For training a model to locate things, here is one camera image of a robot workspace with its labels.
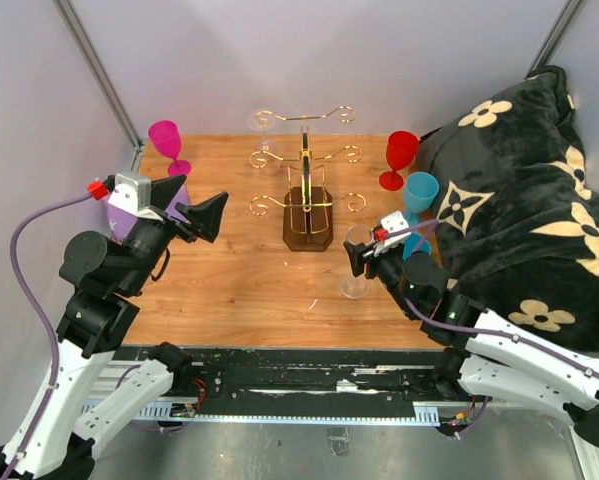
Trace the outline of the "blue wine glass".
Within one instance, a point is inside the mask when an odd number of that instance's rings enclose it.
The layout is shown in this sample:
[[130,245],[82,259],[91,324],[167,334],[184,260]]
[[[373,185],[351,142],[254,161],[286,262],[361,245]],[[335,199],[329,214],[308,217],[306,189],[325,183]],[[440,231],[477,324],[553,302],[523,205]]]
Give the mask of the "blue wine glass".
[[428,240],[424,239],[422,235],[411,232],[409,236],[404,240],[402,258],[407,259],[413,253],[423,252],[428,255],[432,254],[432,247]]
[[405,181],[403,201],[404,218],[410,225],[420,222],[419,214],[428,209],[439,192],[439,184],[434,176],[425,172],[415,172]]

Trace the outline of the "clear wine glass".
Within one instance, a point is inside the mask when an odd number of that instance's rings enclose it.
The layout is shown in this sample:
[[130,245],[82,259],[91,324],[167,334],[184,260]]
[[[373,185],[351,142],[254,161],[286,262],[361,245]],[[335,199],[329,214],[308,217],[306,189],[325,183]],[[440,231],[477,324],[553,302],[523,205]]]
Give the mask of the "clear wine glass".
[[372,241],[372,231],[363,225],[354,225],[347,231],[344,249],[348,255],[350,272],[342,280],[341,293],[350,300],[360,299],[366,294],[367,283],[358,250]]
[[275,124],[275,117],[265,113],[262,109],[255,109],[248,115],[246,123],[259,135],[250,155],[250,165],[262,174],[276,175],[281,161],[278,159],[278,146],[270,136],[270,130]]

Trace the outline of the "purple cloth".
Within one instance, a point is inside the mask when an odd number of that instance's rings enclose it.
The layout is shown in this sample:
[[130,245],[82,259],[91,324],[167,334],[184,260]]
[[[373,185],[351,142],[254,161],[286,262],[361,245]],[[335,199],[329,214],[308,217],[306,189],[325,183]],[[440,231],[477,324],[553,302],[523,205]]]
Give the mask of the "purple cloth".
[[[177,203],[188,205],[189,202],[190,199],[186,185],[182,185],[168,205],[166,212],[170,216],[184,221],[185,218],[176,210],[175,206]],[[107,197],[104,198],[104,205],[110,229],[110,237],[113,241],[122,243],[135,225],[137,217],[111,205]]]

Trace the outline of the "pink wine glass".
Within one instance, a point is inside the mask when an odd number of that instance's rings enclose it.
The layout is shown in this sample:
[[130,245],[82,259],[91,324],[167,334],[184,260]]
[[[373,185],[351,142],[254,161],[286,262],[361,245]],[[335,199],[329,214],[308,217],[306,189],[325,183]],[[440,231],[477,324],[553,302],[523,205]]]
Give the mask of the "pink wine glass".
[[182,140],[178,126],[171,120],[159,120],[148,129],[148,137],[159,154],[170,160],[170,176],[188,175],[192,169],[187,160],[181,160]]

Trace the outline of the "red wine glass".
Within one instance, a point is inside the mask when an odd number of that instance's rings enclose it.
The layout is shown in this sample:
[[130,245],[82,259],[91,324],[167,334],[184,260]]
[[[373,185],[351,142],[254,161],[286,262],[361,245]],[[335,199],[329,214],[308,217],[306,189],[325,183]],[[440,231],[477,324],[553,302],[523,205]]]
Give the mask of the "red wine glass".
[[379,185],[388,191],[397,191],[404,185],[401,170],[414,160],[419,149],[419,138],[409,131],[395,131],[389,135],[386,146],[386,162],[389,171],[379,176]]

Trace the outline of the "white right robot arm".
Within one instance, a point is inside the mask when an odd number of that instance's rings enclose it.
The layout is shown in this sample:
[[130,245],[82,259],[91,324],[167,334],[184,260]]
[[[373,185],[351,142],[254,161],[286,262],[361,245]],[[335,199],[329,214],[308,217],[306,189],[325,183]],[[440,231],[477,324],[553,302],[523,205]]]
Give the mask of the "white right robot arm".
[[574,428],[599,448],[599,358],[555,345],[453,292],[429,255],[401,257],[387,242],[344,244],[354,276],[377,278],[407,317],[444,346],[432,375],[445,400],[466,394],[522,404]]

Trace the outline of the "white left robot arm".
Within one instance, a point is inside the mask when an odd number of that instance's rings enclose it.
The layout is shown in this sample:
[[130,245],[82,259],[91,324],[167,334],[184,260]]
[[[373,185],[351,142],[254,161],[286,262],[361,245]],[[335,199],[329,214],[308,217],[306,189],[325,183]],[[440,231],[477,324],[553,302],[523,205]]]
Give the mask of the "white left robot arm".
[[185,180],[118,173],[87,187],[87,199],[107,200],[135,223],[121,242],[91,230],[66,246],[59,274],[74,292],[60,322],[46,326],[50,365],[16,433],[0,446],[0,479],[86,479],[102,451],[149,403],[167,394],[207,395],[191,356],[162,343],[98,406],[84,407],[138,315],[134,299],[163,275],[170,242],[213,242],[219,234],[228,193],[183,204],[176,194]]

